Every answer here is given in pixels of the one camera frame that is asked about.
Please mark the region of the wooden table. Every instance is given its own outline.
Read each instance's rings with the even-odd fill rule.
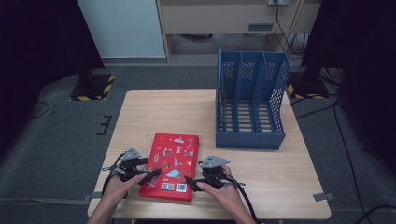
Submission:
[[[128,91],[113,133],[103,167],[108,167],[130,147],[148,155],[155,133],[197,134],[198,161],[209,154],[230,159],[233,176],[246,184],[257,218],[325,219],[331,210],[327,201],[316,202],[322,193],[315,168],[291,109],[283,97],[281,118],[286,133],[280,150],[215,148],[215,90],[133,90]],[[197,165],[195,178],[202,177]],[[95,191],[101,191],[108,172],[101,172]],[[158,201],[138,196],[131,190],[113,217],[172,219],[231,219],[204,192],[195,192],[190,203]],[[90,216],[99,199],[92,199]]]

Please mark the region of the black cable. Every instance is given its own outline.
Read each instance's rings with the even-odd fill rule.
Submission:
[[[10,9],[10,8],[15,7],[17,4],[18,4],[18,0],[15,0],[15,1],[14,1],[14,4],[9,5],[9,6],[6,6],[6,7],[0,7],[0,9]]]
[[[310,115],[313,115],[313,114],[316,114],[316,113],[318,113],[318,112],[327,110],[327,109],[331,108],[332,106],[334,106],[334,105],[338,102],[338,100],[339,100],[339,98],[338,98],[334,103],[332,103],[332,104],[330,104],[330,105],[328,105],[328,106],[326,106],[326,107],[324,107],[324,108],[321,108],[321,109],[319,109],[319,110],[311,111],[311,112],[308,112],[308,113],[306,113],[306,114],[302,114],[302,115],[296,116],[296,118],[297,118],[297,119],[304,119],[304,118],[306,118],[306,117],[308,117],[308,116],[310,116]]]
[[[103,187],[102,187],[102,196],[103,196],[103,194],[105,193],[105,190],[106,190],[106,188],[107,188],[108,182],[110,182],[111,178],[113,178],[113,177],[117,174],[117,173],[113,174],[113,171],[114,171],[114,169],[116,169],[117,163],[119,162],[120,158],[121,158],[124,154],[125,154],[125,153],[120,154],[120,155],[117,157],[116,161],[114,162],[114,164],[113,164],[112,166],[106,167],[106,168],[102,168],[102,171],[106,171],[106,170],[110,171],[110,173],[108,174],[108,176],[107,176],[107,178],[106,178],[106,180],[105,180],[105,183],[103,184]]]
[[[228,176],[229,178],[226,178],[226,180],[228,180],[228,181],[230,181],[231,183],[233,183],[233,185],[236,186],[236,187],[239,189],[239,191],[241,191],[242,196],[244,196],[244,199],[245,199],[245,201],[247,202],[247,206],[248,206],[248,209],[250,210],[250,214],[251,214],[251,216],[253,217],[253,220],[254,220],[256,223],[260,224],[260,221],[257,219],[256,213],[254,212],[253,205],[251,204],[250,199],[248,198],[248,195],[245,193],[244,188],[242,188],[242,186],[239,184],[239,182],[236,181],[236,179],[233,178],[231,175],[227,175],[227,176]]]
[[[27,117],[26,120],[28,120],[28,119],[37,119],[37,118],[40,118],[41,116],[43,116],[43,115],[47,114],[47,112],[49,112],[49,110],[50,110],[50,105],[49,105],[48,103],[39,101],[39,102],[37,102],[36,104],[43,104],[43,105],[46,105],[46,106],[47,106],[46,111],[44,111],[42,114],[37,115],[37,116],[30,116],[30,115],[29,115],[29,116]]]
[[[364,213],[364,215],[361,216],[361,217],[355,222],[355,224],[361,223],[362,220],[364,220],[365,218],[367,218],[368,216],[370,216],[374,211],[376,211],[376,210],[378,210],[378,209],[380,209],[380,208],[392,208],[392,209],[396,210],[396,206],[393,206],[393,205],[382,204],[382,205],[376,206],[376,207],[370,209],[368,212]]]
[[[346,139],[345,139],[344,134],[343,134],[343,131],[342,131],[342,129],[341,129],[340,122],[338,121],[338,118],[337,118],[337,112],[336,112],[335,107],[336,107],[336,105],[337,105],[337,103],[338,103],[339,101],[340,101],[340,98],[338,98],[338,99],[334,102],[334,104],[332,105],[332,111],[333,111],[333,113],[334,113],[334,118],[335,118],[335,122],[336,122],[336,124],[337,124],[338,132],[341,134],[341,139],[343,140],[344,149],[346,150],[346,156],[347,156],[347,159],[348,159],[348,161],[349,161],[350,170],[351,170],[351,172],[352,172],[352,179],[353,179],[353,183],[354,183],[354,185],[355,185],[356,194],[357,194],[357,196],[358,196],[359,205],[361,206],[361,211],[363,212],[363,214],[365,214],[365,213],[366,213],[366,210],[365,210],[365,208],[364,208],[364,206],[363,206],[363,203],[362,203],[362,201],[361,201],[361,193],[360,193],[359,188],[358,188],[358,181],[357,181],[357,179],[356,179],[355,169],[354,169],[354,167],[353,167],[352,159],[350,158],[350,153],[349,153],[349,150],[348,150],[348,148],[347,148]],[[369,221],[369,223],[372,223],[372,221],[370,220],[370,218],[366,217],[366,219]]]
[[[288,39],[286,38],[285,33],[283,32],[282,27],[280,26],[280,23],[279,23],[279,19],[278,19],[279,3],[277,2],[277,0],[274,0],[274,5],[275,5],[275,14],[276,14],[276,22],[275,22],[275,30],[274,30],[275,39],[276,39],[277,43],[280,45],[280,47],[282,48],[283,52],[286,52],[286,51],[285,51],[285,48],[283,48],[283,45],[280,43],[280,40],[277,38],[277,34],[276,34],[277,26],[279,26],[280,32],[281,32],[281,34],[283,35],[283,37],[285,38],[286,45],[287,45],[287,47],[288,47],[289,49],[290,49],[290,44],[289,44],[289,42],[288,42]],[[302,59],[302,58],[303,58],[302,56],[296,57],[296,58],[291,58],[289,55],[287,55],[287,57],[288,57],[290,60],[297,60],[297,59]]]

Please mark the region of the red book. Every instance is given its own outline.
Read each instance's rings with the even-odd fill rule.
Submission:
[[[198,135],[156,133],[146,171],[161,168],[161,174],[144,183],[139,195],[176,201],[191,201],[192,187],[184,176],[194,178]]]

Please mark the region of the human hand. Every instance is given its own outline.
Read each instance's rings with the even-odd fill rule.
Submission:
[[[129,189],[142,181],[146,175],[147,173],[136,175],[126,182],[120,181],[119,176],[114,175],[108,182],[105,193],[93,211],[88,223],[107,223]]]
[[[232,177],[230,167],[226,165],[221,166],[227,176]],[[220,189],[213,188],[212,186],[198,182],[197,186],[204,192],[212,195],[219,204],[234,218],[236,223],[252,223],[256,222],[244,206],[238,189],[233,184],[224,184]]]

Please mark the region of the electrical cable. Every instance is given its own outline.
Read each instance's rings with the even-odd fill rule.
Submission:
[[[114,169],[116,169],[117,163],[119,162],[120,158],[121,158],[124,154],[125,154],[125,153],[120,154],[120,155],[117,157],[116,161],[114,162],[114,164],[113,164],[112,166],[106,167],[106,168],[102,168],[102,171],[107,171],[107,170],[110,171],[109,174],[108,174],[108,176],[107,176],[107,178],[105,179],[105,183],[103,184],[103,187],[102,187],[102,196],[103,196],[103,194],[105,193],[105,190],[106,190],[106,188],[107,188],[108,182],[110,182],[111,178],[113,178],[113,177],[117,174],[117,173],[113,174],[113,171],[114,171]]]
[[[344,144],[344,149],[346,150],[346,156],[347,156],[347,159],[349,161],[350,170],[352,172],[352,179],[353,179],[353,183],[354,183],[354,186],[355,186],[356,194],[358,196],[359,205],[361,206],[361,211],[363,212],[363,214],[365,214],[366,210],[365,210],[365,208],[363,206],[363,202],[361,201],[361,192],[359,191],[359,188],[358,188],[358,181],[357,181],[356,175],[355,175],[355,168],[353,167],[352,159],[350,158],[349,149],[347,148],[347,142],[346,142],[346,139],[344,137],[343,131],[341,129],[340,122],[338,121],[338,118],[337,118],[337,112],[336,112],[335,108],[336,108],[336,105],[337,105],[337,103],[339,101],[340,101],[340,98],[338,98],[334,102],[334,104],[332,105],[332,112],[334,113],[335,123],[337,124],[338,132],[341,135],[341,139],[342,139],[343,144]],[[369,217],[366,217],[366,219],[369,221],[369,223],[372,223],[372,221],[370,220]]]
[[[18,4],[18,0],[15,0],[15,1],[14,1],[14,4],[9,5],[9,6],[7,6],[7,7],[0,7],[0,9],[10,9],[10,8],[14,8],[17,4]]]
[[[236,181],[236,179],[233,178],[231,175],[227,175],[227,176],[228,176],[229,178],[226,178],[226,180],[228,180],[228,181],[230,181],[231,183],[233,183],[233,185],[236,186],[236,187],[239,189],[239,191],[242,193],[242,196],[244,196],[244,199],[245,199],[245,201],[247,202],[247,206],[248,206],[248,209],[250,210],[250,214],[251,214],[251,216],[253,217],[253,220],[254,220],[256,223],[260,224],[260,221],[257,219],[256,213],[254,212],[253,205],[251,204],[250,199],[248,198],[248,195],[245,193],[244,188],[242,188],[242,186],[239,184],[239,182]]]
[[[332,106],[334,106],[338,102],[338,100],[339,100],[339,98],[335,102],[333,102],[332,104],[330,104],[330,105],[328,105],[328,106],[326,106],[324,108],[321,108],[319,110],[311,111],[311,112],[308,112],[306,114],[302,114],[302,115],[296,116],[296,119],[304,119],[304,118],[306,118],[308,116],[311,116],[313,114],[316,114],[318,112],[321,112],[321,111],[327,110],[329,108],[332,108]]]
[[[37,102],[36,104],[43,104],[43,105],[46,105],[46,106],[47,106],[46,111],[44,111],[42,114],[37,115],[37,116],[30,116],[30,115],[29,115],[29,116],[26,118],[26,120],[28,120],[28,119],[37,119],[37,118],[40,118],[41,116],[43,116],[43,115],[47,114],[47,112],[49,112],[49,110],[50,110],[50,105],[49,105],[48,103],[39,101],[39,102]]]
[[[363,216],[361,216],[361,217],[355,222],[355,224],[361,223],[362,220],[364,220],[365,218],[367,218],[368,216],[370,216],[374,211],[376,211],[376,210],[378,210],[378,209],[380,209],[380,208],[392,208],[392,209],[396,210],[396,206],[393,206],[393,205],[382,204],[382,205],[376,206],[376,207],[370,209],[368,212],[366,212]]]
[[[289,42],[288,42],[288,39],[287,39],[287,37],[286,37],[286,35],[285,35],[285,32],[283,32],[283,29],[282,29],[282,27],[280,26],[280,22],[279,22],[279,18],[278,18],[278,15],[279,15],[279,3],[277,2],[277,0],[274,0],[274,6],[275,6],[275,13],[276,13],[276,23],[275,23],[274,35],[275,35],[275,38],[276,38],[277,43],[278,43],[278,44],[280,45],[280,47],[282,48],[283,52],[286,52],[286,51],[285,51],[285,48],[283,47],[283,44],[280,43],[280,40],[277,38],[277,34],[276,34],[277,26],[279,26],[280,32],[281,32],[281,34],[283,35],[283,37],[285,38],[285,43],[286,43],[287,47],[291,50],[291,46],[290,46],[290,44],[289,44]],[[302,56],[296,57],[296,58],[291,58],[289,55],[287,55],[287,56],[288,56],[288,58],[291,59],[291,60],[297,60],[297,59],[302,59],[302,58],[303,58]]]
[[[68,200],[68,199],[42,199],[42,198],[3,198],[0,199],[0,204],[54,204],[54,205],[78,205],[88,206],[90,202]]]

